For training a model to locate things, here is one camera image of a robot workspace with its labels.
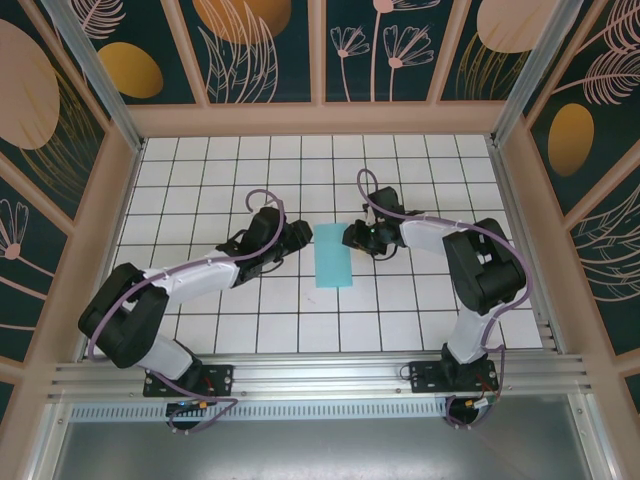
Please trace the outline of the wall panel with orange oval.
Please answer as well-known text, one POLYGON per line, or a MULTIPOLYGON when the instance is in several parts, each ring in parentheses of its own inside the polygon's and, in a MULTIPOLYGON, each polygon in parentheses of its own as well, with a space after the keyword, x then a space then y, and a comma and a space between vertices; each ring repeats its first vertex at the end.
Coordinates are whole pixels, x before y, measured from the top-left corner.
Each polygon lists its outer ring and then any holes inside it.
POLYGON ((129 106, 196 102, 170 26, 181 0, 62 0, 129 106))

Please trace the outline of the aluminium corner post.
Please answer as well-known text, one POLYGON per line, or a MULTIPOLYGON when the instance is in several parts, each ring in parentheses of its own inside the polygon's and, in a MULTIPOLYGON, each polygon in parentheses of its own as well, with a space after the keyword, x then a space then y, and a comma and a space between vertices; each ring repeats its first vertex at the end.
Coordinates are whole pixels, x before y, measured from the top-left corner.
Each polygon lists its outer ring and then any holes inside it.
POLYGON ((102 104, 138 153, 141 137, 92 41, 107 40, 126 17, 123 0, 39 0, 102 104))
POLYGON ((583 0, 557 0, 490 133, 491 145, 495 149, 508 139, 574 24, 582 4, 583 0))

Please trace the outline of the wall panel with gold leaves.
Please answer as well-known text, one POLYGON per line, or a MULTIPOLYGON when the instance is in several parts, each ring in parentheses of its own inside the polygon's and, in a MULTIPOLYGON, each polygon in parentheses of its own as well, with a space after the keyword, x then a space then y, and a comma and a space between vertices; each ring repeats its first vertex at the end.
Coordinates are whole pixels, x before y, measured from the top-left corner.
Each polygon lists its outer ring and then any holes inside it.
POLYGON ((471 0, 443 101, 507 99, 556 0, 471 0))

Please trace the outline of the long aluminium base rail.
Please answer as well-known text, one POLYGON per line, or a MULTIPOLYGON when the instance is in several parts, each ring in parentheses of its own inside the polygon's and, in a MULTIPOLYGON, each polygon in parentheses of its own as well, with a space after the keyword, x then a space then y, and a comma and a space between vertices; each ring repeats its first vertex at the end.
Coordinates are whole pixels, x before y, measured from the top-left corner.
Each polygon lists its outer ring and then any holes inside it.
MULTIPOLYGON (((205 355, 204 364, 234 367, 231 395, 242 400, 373 399, 409 397, 401 379, 411 361, 436 361, 428 352, 205 355)), ((46 386, 52 402, 141 401, 145 373, 109 362, 55 366, 46 386)), ((553 351, 506 353, 506 396, 587 393, 593 381, 579 355, 553 351)))

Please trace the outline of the wall panel with fern and oval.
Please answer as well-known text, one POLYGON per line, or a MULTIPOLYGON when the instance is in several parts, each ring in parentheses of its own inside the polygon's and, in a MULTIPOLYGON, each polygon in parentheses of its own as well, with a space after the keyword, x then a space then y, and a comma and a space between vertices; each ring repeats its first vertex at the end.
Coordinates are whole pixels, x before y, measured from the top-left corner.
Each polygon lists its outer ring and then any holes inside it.
POLYGON ((640 140, 640 0, 607 0, 531 134, 564 214, 640 140))

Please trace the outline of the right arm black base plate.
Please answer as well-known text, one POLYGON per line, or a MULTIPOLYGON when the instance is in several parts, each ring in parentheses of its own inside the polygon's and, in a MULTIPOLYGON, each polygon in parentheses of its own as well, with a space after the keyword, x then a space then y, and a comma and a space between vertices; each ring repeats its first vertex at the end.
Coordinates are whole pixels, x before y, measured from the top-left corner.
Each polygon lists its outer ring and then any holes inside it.
POLYGON ((486 358, 462 365, 444 359, 410 362, 409 378, 413 393, 480 393, 499 387, 495 364, 486 358))

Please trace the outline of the aluminium side rail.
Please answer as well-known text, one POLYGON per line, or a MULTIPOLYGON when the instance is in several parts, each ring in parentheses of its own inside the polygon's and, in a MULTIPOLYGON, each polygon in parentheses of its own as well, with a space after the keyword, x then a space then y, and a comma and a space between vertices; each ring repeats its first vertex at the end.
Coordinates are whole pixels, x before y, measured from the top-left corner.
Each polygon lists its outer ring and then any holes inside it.
POLYGON ((93 290, 94 293, 96 293, 99 290, 100 286, 109 276, 111 269, 113 267, 119 239, 124 228, 124 223, 126 220, 129 203, 133 195, 133 190, 136 184, 136 179, 139 173, 139 168, 142 162, 145 147, 146 147, 146 140, 142 139, 142 144, 137 150, 137 152, 135 153, 135 155, 132 157, 130 166, 128 167, 127 175, 125 177, 125 182, 123 184, 123 190, 120 195, 118 209, 116 211, 115 223, 113 225, 113 229, 109 238, 109 244, 103 255, 101 270, 94 284, 94 290, 93 290))
POLYGON ((539 261, 532 243, 530 229, 501 150, 490 146, 489 158, 496 176, 505 214, 515 248, 526 260, 530 271, 527 281, 529 296, 510 313, 501 317, 501 329, 511 349, 558 352, 553 328, 552 308, 549 306, 545 286, 541 282, 539 261))

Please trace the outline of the wall panel with single flower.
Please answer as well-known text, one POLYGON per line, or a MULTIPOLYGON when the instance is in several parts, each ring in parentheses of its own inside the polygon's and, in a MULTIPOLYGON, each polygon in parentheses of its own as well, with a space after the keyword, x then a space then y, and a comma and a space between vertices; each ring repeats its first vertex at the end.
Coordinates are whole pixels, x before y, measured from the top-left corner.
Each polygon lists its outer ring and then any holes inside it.
POLYGON ((25 361, 66 242, 0 177, 0 356, 25 361))

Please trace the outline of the grey metal sheet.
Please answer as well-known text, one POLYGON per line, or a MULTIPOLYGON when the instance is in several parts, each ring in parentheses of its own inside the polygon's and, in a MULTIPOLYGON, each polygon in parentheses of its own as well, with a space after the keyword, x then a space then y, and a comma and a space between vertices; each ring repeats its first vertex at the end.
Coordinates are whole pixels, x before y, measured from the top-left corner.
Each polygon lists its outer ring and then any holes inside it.
POLYGON ((54 480, 592 480, 570 431, 537 442, 436 419, 73 424, 54 480))

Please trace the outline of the wall panel with fern leaves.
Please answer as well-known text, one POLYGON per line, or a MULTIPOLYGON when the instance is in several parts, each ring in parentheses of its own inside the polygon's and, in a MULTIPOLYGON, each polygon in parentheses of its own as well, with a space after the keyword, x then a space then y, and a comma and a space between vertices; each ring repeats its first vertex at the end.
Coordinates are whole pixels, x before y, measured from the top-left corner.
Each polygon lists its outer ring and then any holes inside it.
POLYGON ((616 356, 640 349, 640 167, 571 230, 616 356))

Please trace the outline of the wall panel with orange circle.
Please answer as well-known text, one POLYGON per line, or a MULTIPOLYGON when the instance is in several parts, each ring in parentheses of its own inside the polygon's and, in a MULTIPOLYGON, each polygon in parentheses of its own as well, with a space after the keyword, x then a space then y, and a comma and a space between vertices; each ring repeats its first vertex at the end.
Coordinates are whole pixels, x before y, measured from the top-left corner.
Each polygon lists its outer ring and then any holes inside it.
POLYGON ((179 0, 211 104, 309 103, 308 0, 179 0))

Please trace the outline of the wall panel with pink flowers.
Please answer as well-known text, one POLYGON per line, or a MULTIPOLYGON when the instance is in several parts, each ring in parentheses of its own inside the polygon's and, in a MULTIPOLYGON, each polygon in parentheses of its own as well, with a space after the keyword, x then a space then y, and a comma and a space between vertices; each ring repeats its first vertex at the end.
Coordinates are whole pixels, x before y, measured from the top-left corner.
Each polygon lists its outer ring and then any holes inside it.
POLYGON ((327 0, 325 100, 427 99, 454 0, 327 0))

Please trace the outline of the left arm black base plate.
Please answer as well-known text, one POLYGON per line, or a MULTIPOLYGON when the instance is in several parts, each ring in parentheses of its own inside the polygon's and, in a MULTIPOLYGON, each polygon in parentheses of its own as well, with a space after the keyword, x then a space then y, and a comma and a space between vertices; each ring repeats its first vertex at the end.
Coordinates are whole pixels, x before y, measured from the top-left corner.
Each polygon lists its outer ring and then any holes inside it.
MULTIPOLYGON (((197 395, 226 397, 231 395, 233 378, 232 365, 196 365, 172 383, 197 395)), ((169 398, 182 396, 182 393, 147 372, 142 395, 146 398, 169 398)))

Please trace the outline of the wall panel with pink circle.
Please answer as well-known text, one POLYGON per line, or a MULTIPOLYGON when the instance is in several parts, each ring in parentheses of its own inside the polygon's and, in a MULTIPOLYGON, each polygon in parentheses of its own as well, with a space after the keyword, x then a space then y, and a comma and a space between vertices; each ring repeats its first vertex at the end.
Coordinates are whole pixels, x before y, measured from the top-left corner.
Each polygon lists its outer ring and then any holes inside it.
POLYGON ((0 0, 0 168, 76 223, 107 130, 19 0, 0 0))

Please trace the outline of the light blue paper sheet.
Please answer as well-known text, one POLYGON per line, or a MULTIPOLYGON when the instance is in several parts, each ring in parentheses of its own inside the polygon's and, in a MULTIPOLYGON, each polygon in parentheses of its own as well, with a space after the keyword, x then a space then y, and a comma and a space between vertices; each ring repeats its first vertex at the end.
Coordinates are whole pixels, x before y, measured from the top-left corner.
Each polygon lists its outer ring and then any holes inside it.
POLYGON ((344 288, 353 285, 350 249, 342 243, 344 223, 314 226, 314 265, 317 288, 344 288))

